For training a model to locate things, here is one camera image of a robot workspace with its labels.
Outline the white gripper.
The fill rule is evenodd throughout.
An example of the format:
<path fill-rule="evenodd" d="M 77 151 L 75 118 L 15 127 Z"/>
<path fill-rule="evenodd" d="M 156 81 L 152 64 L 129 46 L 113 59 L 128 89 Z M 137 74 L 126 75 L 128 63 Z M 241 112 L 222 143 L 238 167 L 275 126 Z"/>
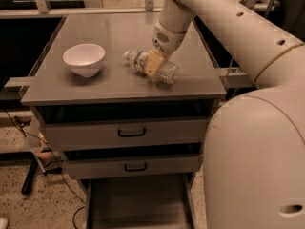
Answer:
<path fill-rule="evenodd" d="M 165 61 L 165 56 L 172 54 L 182 44 L 186 31 L 171 31 L 166 29 L 160 21 L 155 23 L 155 27 L 152 33 L 153 45 L 157 50 L 150 50 L 147 64 L 146 75 L 150 78 L 154 78 L 158 69 Z"/>

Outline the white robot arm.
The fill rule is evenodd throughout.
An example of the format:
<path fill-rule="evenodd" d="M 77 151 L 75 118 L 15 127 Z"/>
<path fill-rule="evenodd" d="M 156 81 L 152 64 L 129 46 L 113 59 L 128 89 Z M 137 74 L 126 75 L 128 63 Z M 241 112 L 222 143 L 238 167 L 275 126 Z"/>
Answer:
<path fill-rule="evenodd" d="M 151 67 L 198 16 L 256 88 L 222 105 L 204 142 L 208 229 L 305 229 L 305 45 L 234 0 L 165 0 Z"/>

